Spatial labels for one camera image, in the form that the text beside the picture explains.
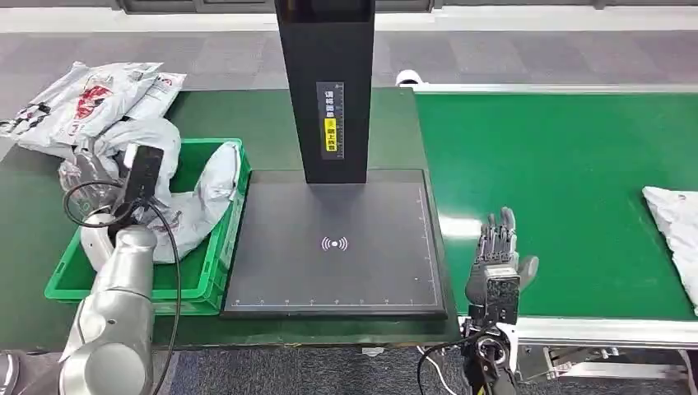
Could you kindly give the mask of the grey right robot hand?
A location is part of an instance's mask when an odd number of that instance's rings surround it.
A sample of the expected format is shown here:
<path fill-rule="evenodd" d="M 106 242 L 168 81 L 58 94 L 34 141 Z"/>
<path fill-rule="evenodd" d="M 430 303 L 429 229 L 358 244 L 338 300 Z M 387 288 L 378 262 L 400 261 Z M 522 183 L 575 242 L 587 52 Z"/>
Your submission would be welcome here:
<path fill-rule="evenodd" d="M 472 327 L 482 329 L 496 323 L 515 325 L 521 291 L 533 281 L 538 267 L 537 256 L 519 256 L 513 210 L 502 207 L 499 219 L 490 214 L 481 226 L 465 286 Z"/>

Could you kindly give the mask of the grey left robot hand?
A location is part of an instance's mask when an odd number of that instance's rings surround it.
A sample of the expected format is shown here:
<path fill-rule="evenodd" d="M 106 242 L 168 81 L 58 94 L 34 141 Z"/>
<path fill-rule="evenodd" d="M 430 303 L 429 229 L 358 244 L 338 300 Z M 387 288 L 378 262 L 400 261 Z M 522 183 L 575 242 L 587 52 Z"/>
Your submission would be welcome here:
<path fill-rule="evenodd" d="M 153 146 L 131 145 L 126 178 L 113 178 L 90 148 L 75 155 L 79 175 L 63 195 L 63 211 L 70 221 L 86 228 L 128 222 L 155 196 L 164 152 Z"/>

